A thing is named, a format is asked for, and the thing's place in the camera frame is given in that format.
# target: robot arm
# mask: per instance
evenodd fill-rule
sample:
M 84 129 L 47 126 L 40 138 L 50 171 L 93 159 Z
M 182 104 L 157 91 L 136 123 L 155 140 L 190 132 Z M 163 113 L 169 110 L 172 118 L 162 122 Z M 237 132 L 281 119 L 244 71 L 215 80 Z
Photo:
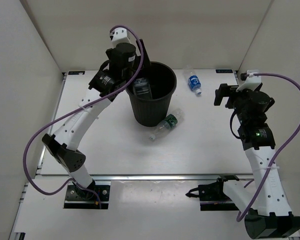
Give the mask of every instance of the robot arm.
M 108 59 L 89 83 L 85 97 L 79 103 L 82 111 L 70 116 L 52 135 L 42 138 L 48 151 L 54 156 L 69 175 L 82 187 L 94 189 L 95 181 L 85 167 L 86 156 L 78 150 L 79 144 L 98 115 L 107 108 L 117 95 L 106 98 L 97 104 L 87 104 L 113 93 L 121 88 L 133 75 L 137 54 L 136 47 L 130 43 L 125 28 L 116 28 L 110 33 L 113 48 L 106 51 Z
M 223 97 L 228 97 L 228 109 L 234 109 L 240 122 L 238 129 L 243 150 L 252 168 L 256 186 L 260 186 L 266 171 L 269 175 L 244 218 L 248 235 L 252 239 L 287 238 L 300 229 L 300 217 L 292 214 L 278 168 L 269 162 L 276 153 L 273 133 L 266 124 L 266 111 L 275 103 L 273 98 L 260 91 L 262 83 L 255 70 L 247 72 L 250 77 L 237 81 L 238 85 L 221 84 L 215 91 L 214 105 L 219 106 Z M 241 212 L 244 212 L 253 195 L 237 180 L 223 181 L 223 193 Z

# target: metal frame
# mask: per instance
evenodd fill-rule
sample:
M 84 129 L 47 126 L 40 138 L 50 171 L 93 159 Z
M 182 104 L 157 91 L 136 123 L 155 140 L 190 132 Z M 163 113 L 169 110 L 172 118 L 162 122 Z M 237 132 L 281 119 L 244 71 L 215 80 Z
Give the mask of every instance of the metal frame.
M 51 118 L 51 121 L 55 120 L 56 119 L 56 116 L 57 116 L 57 112 L 58 112 L 58 108 L 59 108 L 59 104 L 60 104 L 60 101 L 61 101 L 61 96 L 62 96 L 62 93 L 64 91 L 64 87 L 65 87 L 65 84 L 66 84 L 66 80 L 67 80 L 67 75 L 68 73 L 65 73 L 63 78 L 62 78 L 62 86 L 61 86 L 61 89 L 60 89 L 60 92 L 59 92 L 59 98 L 58 98 L 58 102 L 55 106 L 55 109 L 54 109 L 54 112 L 53 112 L 53 116 Z M 50 126 L 48 128 L 48 133 L 51 134 L 51 131 L 52 131 L 52 126 Z M 44 160 L 44 157 L 45 157 L 45 153 L 46 153 L 46 147 L 43 146 L 42 148 L 42 151 L 41 151 L 41 154 L 40 154 L 40 158 L 39 158 L 39 163 L 38 163 L 38 167 L 42 166 L 43 164 L 43 160 Z

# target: object in trash can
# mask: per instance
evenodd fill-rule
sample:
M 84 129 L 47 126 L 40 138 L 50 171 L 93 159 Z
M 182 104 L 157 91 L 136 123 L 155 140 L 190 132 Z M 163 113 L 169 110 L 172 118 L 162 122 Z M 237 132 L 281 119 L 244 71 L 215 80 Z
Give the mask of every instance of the object in trash can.
M 174 110 L 155 127 L 149 138 L 154 141 L 157 138 L 166 136 L 184 117 L 185 113 L 180 108 Z
M 195 73 L 195 70 L 190 65 L 187 65 L 183 69 L 183 75 L 191 89 L 191 91 L 195 92 L 196 95 L 201 94 L 201 83 L 199 81 L 198 76 Z
M 151 100 L 152 94 L 151 94 L 151 87 L 148 79 L 145 77 L 136 79 L 133 82 L 133 93 L 138 98 Z

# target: black joint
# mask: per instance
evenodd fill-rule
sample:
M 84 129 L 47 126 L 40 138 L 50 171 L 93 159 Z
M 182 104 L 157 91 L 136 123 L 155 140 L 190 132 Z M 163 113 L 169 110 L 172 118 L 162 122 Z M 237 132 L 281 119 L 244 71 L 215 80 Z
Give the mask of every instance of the black joint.
M 241 81 L 245 81 L 247 79 L 247 73 L 246 72 L 241 73 L 240 74 L 240 79 L 241 79 Z
M 300 216 L 294 216 L 291 212 L 288 216 L 276 216 L 273 212 L 269 215 L 263 216 L 253 209 L 249 210 L 244 218 L 244 225 L 250 238 L 288 238 L 300 230 Z

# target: purple cable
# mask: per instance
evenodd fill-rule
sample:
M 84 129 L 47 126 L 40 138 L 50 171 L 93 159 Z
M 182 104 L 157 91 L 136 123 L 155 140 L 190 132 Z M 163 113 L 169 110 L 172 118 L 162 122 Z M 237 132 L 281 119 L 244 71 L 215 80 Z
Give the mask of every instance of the purple cable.
M 137 77 L 138 73 L 139 73 L 140 70 L 141 70 L 142 64 L 143 64 L 143 62 L 144 62 L 144 49 L 143 49 L 143 47 L 142 47 L 142 44 L 141 44 L 141 42 L 140 42 L 139 37 L 137 36 L 137 34 L 136 34 L 132 29 L 130 29 L 129 27 L 124 26 L 124 25 L 116 25 L 116 26 L 114 26 L 113 28 L 111 28 L 110 33 L 111 33 L 114 29 L 116 29 L 116 28 L 124 28 L 124 29 L 128 30 L 128 31 L 135 37 L 136 42 L 137 42 L 137 44 L 138 44 L 138 46 L 139 46 L 139 48 L 140 48 L 140 63 L 139 63 L 139 66 L 138 66 L 138 68 L 136 69 L 136 71 L 135 71 L 135 73 L 133 74 L 133 76 L 131 77 L 131 79 L 130 79 L 124 86 L 122 86 L 121 88 L 117 89 L 116 91 L 114 91 L 114 92 L 112 92 L 112 93 L 110 93 L 110 94 L 108 94 L 108 95 L 106 95 L 106 96 L 103 96 L 103 97 L 101 97 L 101 98 L 99 98 L 99 99 L 97 99 L 97 100 L 95 100 L 95 101 L 92 101 L 92 102 L 90 102 L 90 103 L 84 105 L 83 108 L 88 108 L 88 107 L 90 107 L 90 106 L 92 106 L 92 105 L 94 105 L 94 104 L 96 104 L 96 103 L 98 103 L 98 102 L 100 102 L 100 101 L 102 101 L 102 100 L 104 100 L 104 99 L 107 99 L 107 98 L 109 98 L 109 97 L 111 97 L 111 96 L 113 96 L 113 95 L 116 95 L 116 94 L 118 94 L 118 93 L 123 92 L 123 91 L 124 91 L 124 90 L 125 90 L 125 89 L 126 89 L 126 88 L 134 81 L 134 80 L 135 80 L 135 78 Z M 36 189 L 39 193 L 44 194 L 44 195 L 48 195 L 48 196 L 54 195 L 54 194 L 60 192 L 60 191 L 61 191 L 61 190 L 62 190 L 62 189 L 70 182 L 70 181 L 76 181 L 76 180 L 74 180 L 73 178 L 67 179 L 67 180 L 65 181 L 65 183 L 64 183 L 59 189 L 57 189 L 57 190 L 55 190 L 55 191 L 53 191 L 53 192 L 47 192 L 47 191 L 42 190 L 40 187 L 38 187 L 38 186 L 35 184 L 35 182 L 32 180 L 32 178 L 31 178 L 31 176 L 30 176 L 30 174 L 29 174 L 29 172 L 28 172 L 28 168 L 27 168 L 27 154 L 28 154 L 28 151 L 29 151 L 29 148 L 30 148 L 31 143 L 34 141 L 34 139 L 35 139 L 40 133 L 42 133 L 42 132 L 43 132 L 45 129 L 47 129 L 48 127 L 52 126 L 53 124 L 55 124 L 55 123 L 57 123 L 57 122 L 59 122 L 59 121 L 65 119 L 65 118 L 67 118 L 67 117 L 70 117 L 70 116 L 72 116 L 73 114 L 76 114 L 76 113 L 78 113 L 78 112 L 80 112 L 80 111 L 82 111 L 82 110 L 83 110 L 83 109 L 82 109 L 81 107 L 79 107 L 79 108 L 77 108 L 76 110 L 73 110 L 72 112 L 69 112 L 69 113 L 67 113 L 66 115 L 61 116 L 61 117 L 59 117 L 58 119 L 56 119 L 56 120 L 54 120 L 54 121 L 48 123 L 47 125 L 43 126 L 42 128 L 40 128 L 40 129 L 39 129 L 39 130 L 38 130 L 38 131 L 30 138 L 30 140 L 29 140 L 28 143 L 26 144 L 25 149 L 24 149 L 24 152 L 23 152 L 23 158 L 22 158 L 23 171 L 24 171 L 24 174 L 25 174 L 27 180 L 29 181 L 29 183 L 30 183 L 30 184 L 33 186 L 33 188 Z M 97 194 L 95 191 L 92 191 L 92 190 L 90 190 L 90 189 L 84 188 L 84 187 L 82 187 L 82 186 L 81 186 L 80 188 L 81 188 L 81 189 L 84 189 L 84 190 L 86 190 L 86 191 L 88 191 L 88 192 L 92 192 L 93 194 L 95 194 L 96 197 L 97 197 L 97 199 L 98 199 L 98 201 L 99 201 L 99 203 L 100 203 L 100 198 L 99 198 L 98 194 Z
M 283 76 L 280 74 L 275 74 L 275 73 L 254 73 L 254 76 L 269 76 L 269 77 L 277 77 L 277 78 L 281 78 L 281 79 L 285 79 L 287 81 L 289 81 L 290 83 L 292 83 L 293 85 L 295 85 L 299 91 L 300 91 L 300 85 L 292 80 L 291 78 L 287 77 L 287 76 Z M 245 215 L 248 213 L 249 209 L 251 208 L 251 206 L 254 204 L 254 202 L 256 201 L 259 193 L 261 192 L 262 187 L 264 186 L 266 179 L 270 173 L 271 170 L 271 166 L 273 165 L 274 161 L 276 160 L 277 156 L 279 155 L 279 153 L 291 142 L 292 139 L 294 139 L 294 137 L 298 134 L 298 132 L 300 131 L 300 123 L 298 125 L 298 127 L 296 128 L 296 130 L 293 132 L 293 134 L 285 141 L 285 143 L 275 152 L 275 154 L 273 155 L 273 157 L 271 158 L 268 168 L 266 169 L 264 176 L 260 182 L 260 185 L 258 186 L 258 188 L 255 191 L 255 194 L 253 195 L 250 203 L 248 204 L 248 206 L 246 207 L 246 209 L 243 211 L 243 213 L 241 214 L 241 212 L 239 211 L 238 216 L 236 217 L 236 221 L 240 222 Z
M 88 191 L 88 192 L 93 193 L 94 195 L 96 195 L 96 199 L 98 199 L 98 203 L 99 203 L 99 209 L 101 209 L 101 200 L 100 200 L 100 197 L 99 197 L 98 193 L 96 193 L 95 191 L 93 191 L 91 189 L 88 189 L 88 188 L 85 188 L 85 187 L 81 186 L 77 182 L 75 182 L 75 185 L 77 185 L 77 187 L 79 187 L 80 189 L 83 189 L 85 191 Z

